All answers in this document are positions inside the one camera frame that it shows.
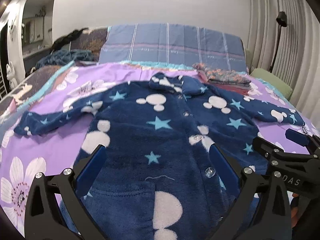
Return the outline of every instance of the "pink flower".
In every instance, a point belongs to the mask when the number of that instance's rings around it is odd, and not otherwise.
[[[24,174],[22,161],[14,157],[10,166],[10,181],[1,178],[1,200],[8,204],[3,210],[11,223],[24,236],[24,216],[31,183],[37,172],[46,171],[44,158],[33,159]]]

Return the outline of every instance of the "blue gripper pad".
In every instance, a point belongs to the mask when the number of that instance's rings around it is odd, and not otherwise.
[[[106,162],[106,148],[99,145],[89,158],[90,160],[84,166],[76,179],[75,192],[78,197],[85,196],[89,192],[93,182]]]

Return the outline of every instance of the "green cushion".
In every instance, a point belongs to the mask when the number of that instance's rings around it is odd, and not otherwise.
[[[256,68],[254,71],[252,71],[250,75],[252,77],[261,78],[264,81],[267,81],[268,83],[276,87],[276,89],[278,89],[286,99],[290,99],[290,96],[292,94],[292,88],[272,73],[262,68]]]

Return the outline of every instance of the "curtain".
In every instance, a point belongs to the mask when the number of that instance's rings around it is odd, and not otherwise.
[[[290,102],[316,128],[320,128],[320,23],[303,0],[305,18],[304,54]]]
[[[320,23],[305,0],[251,0],[252,66],[269,70],[280,11],[286,12],[288,26],[282,28],[272,73],[293,89],[290,102],[320,128]]]

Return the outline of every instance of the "white wall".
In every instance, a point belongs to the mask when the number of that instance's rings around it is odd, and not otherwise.
[[[178,23],[249,38],[251,0],[54,0],[53,40],[76,28]]]

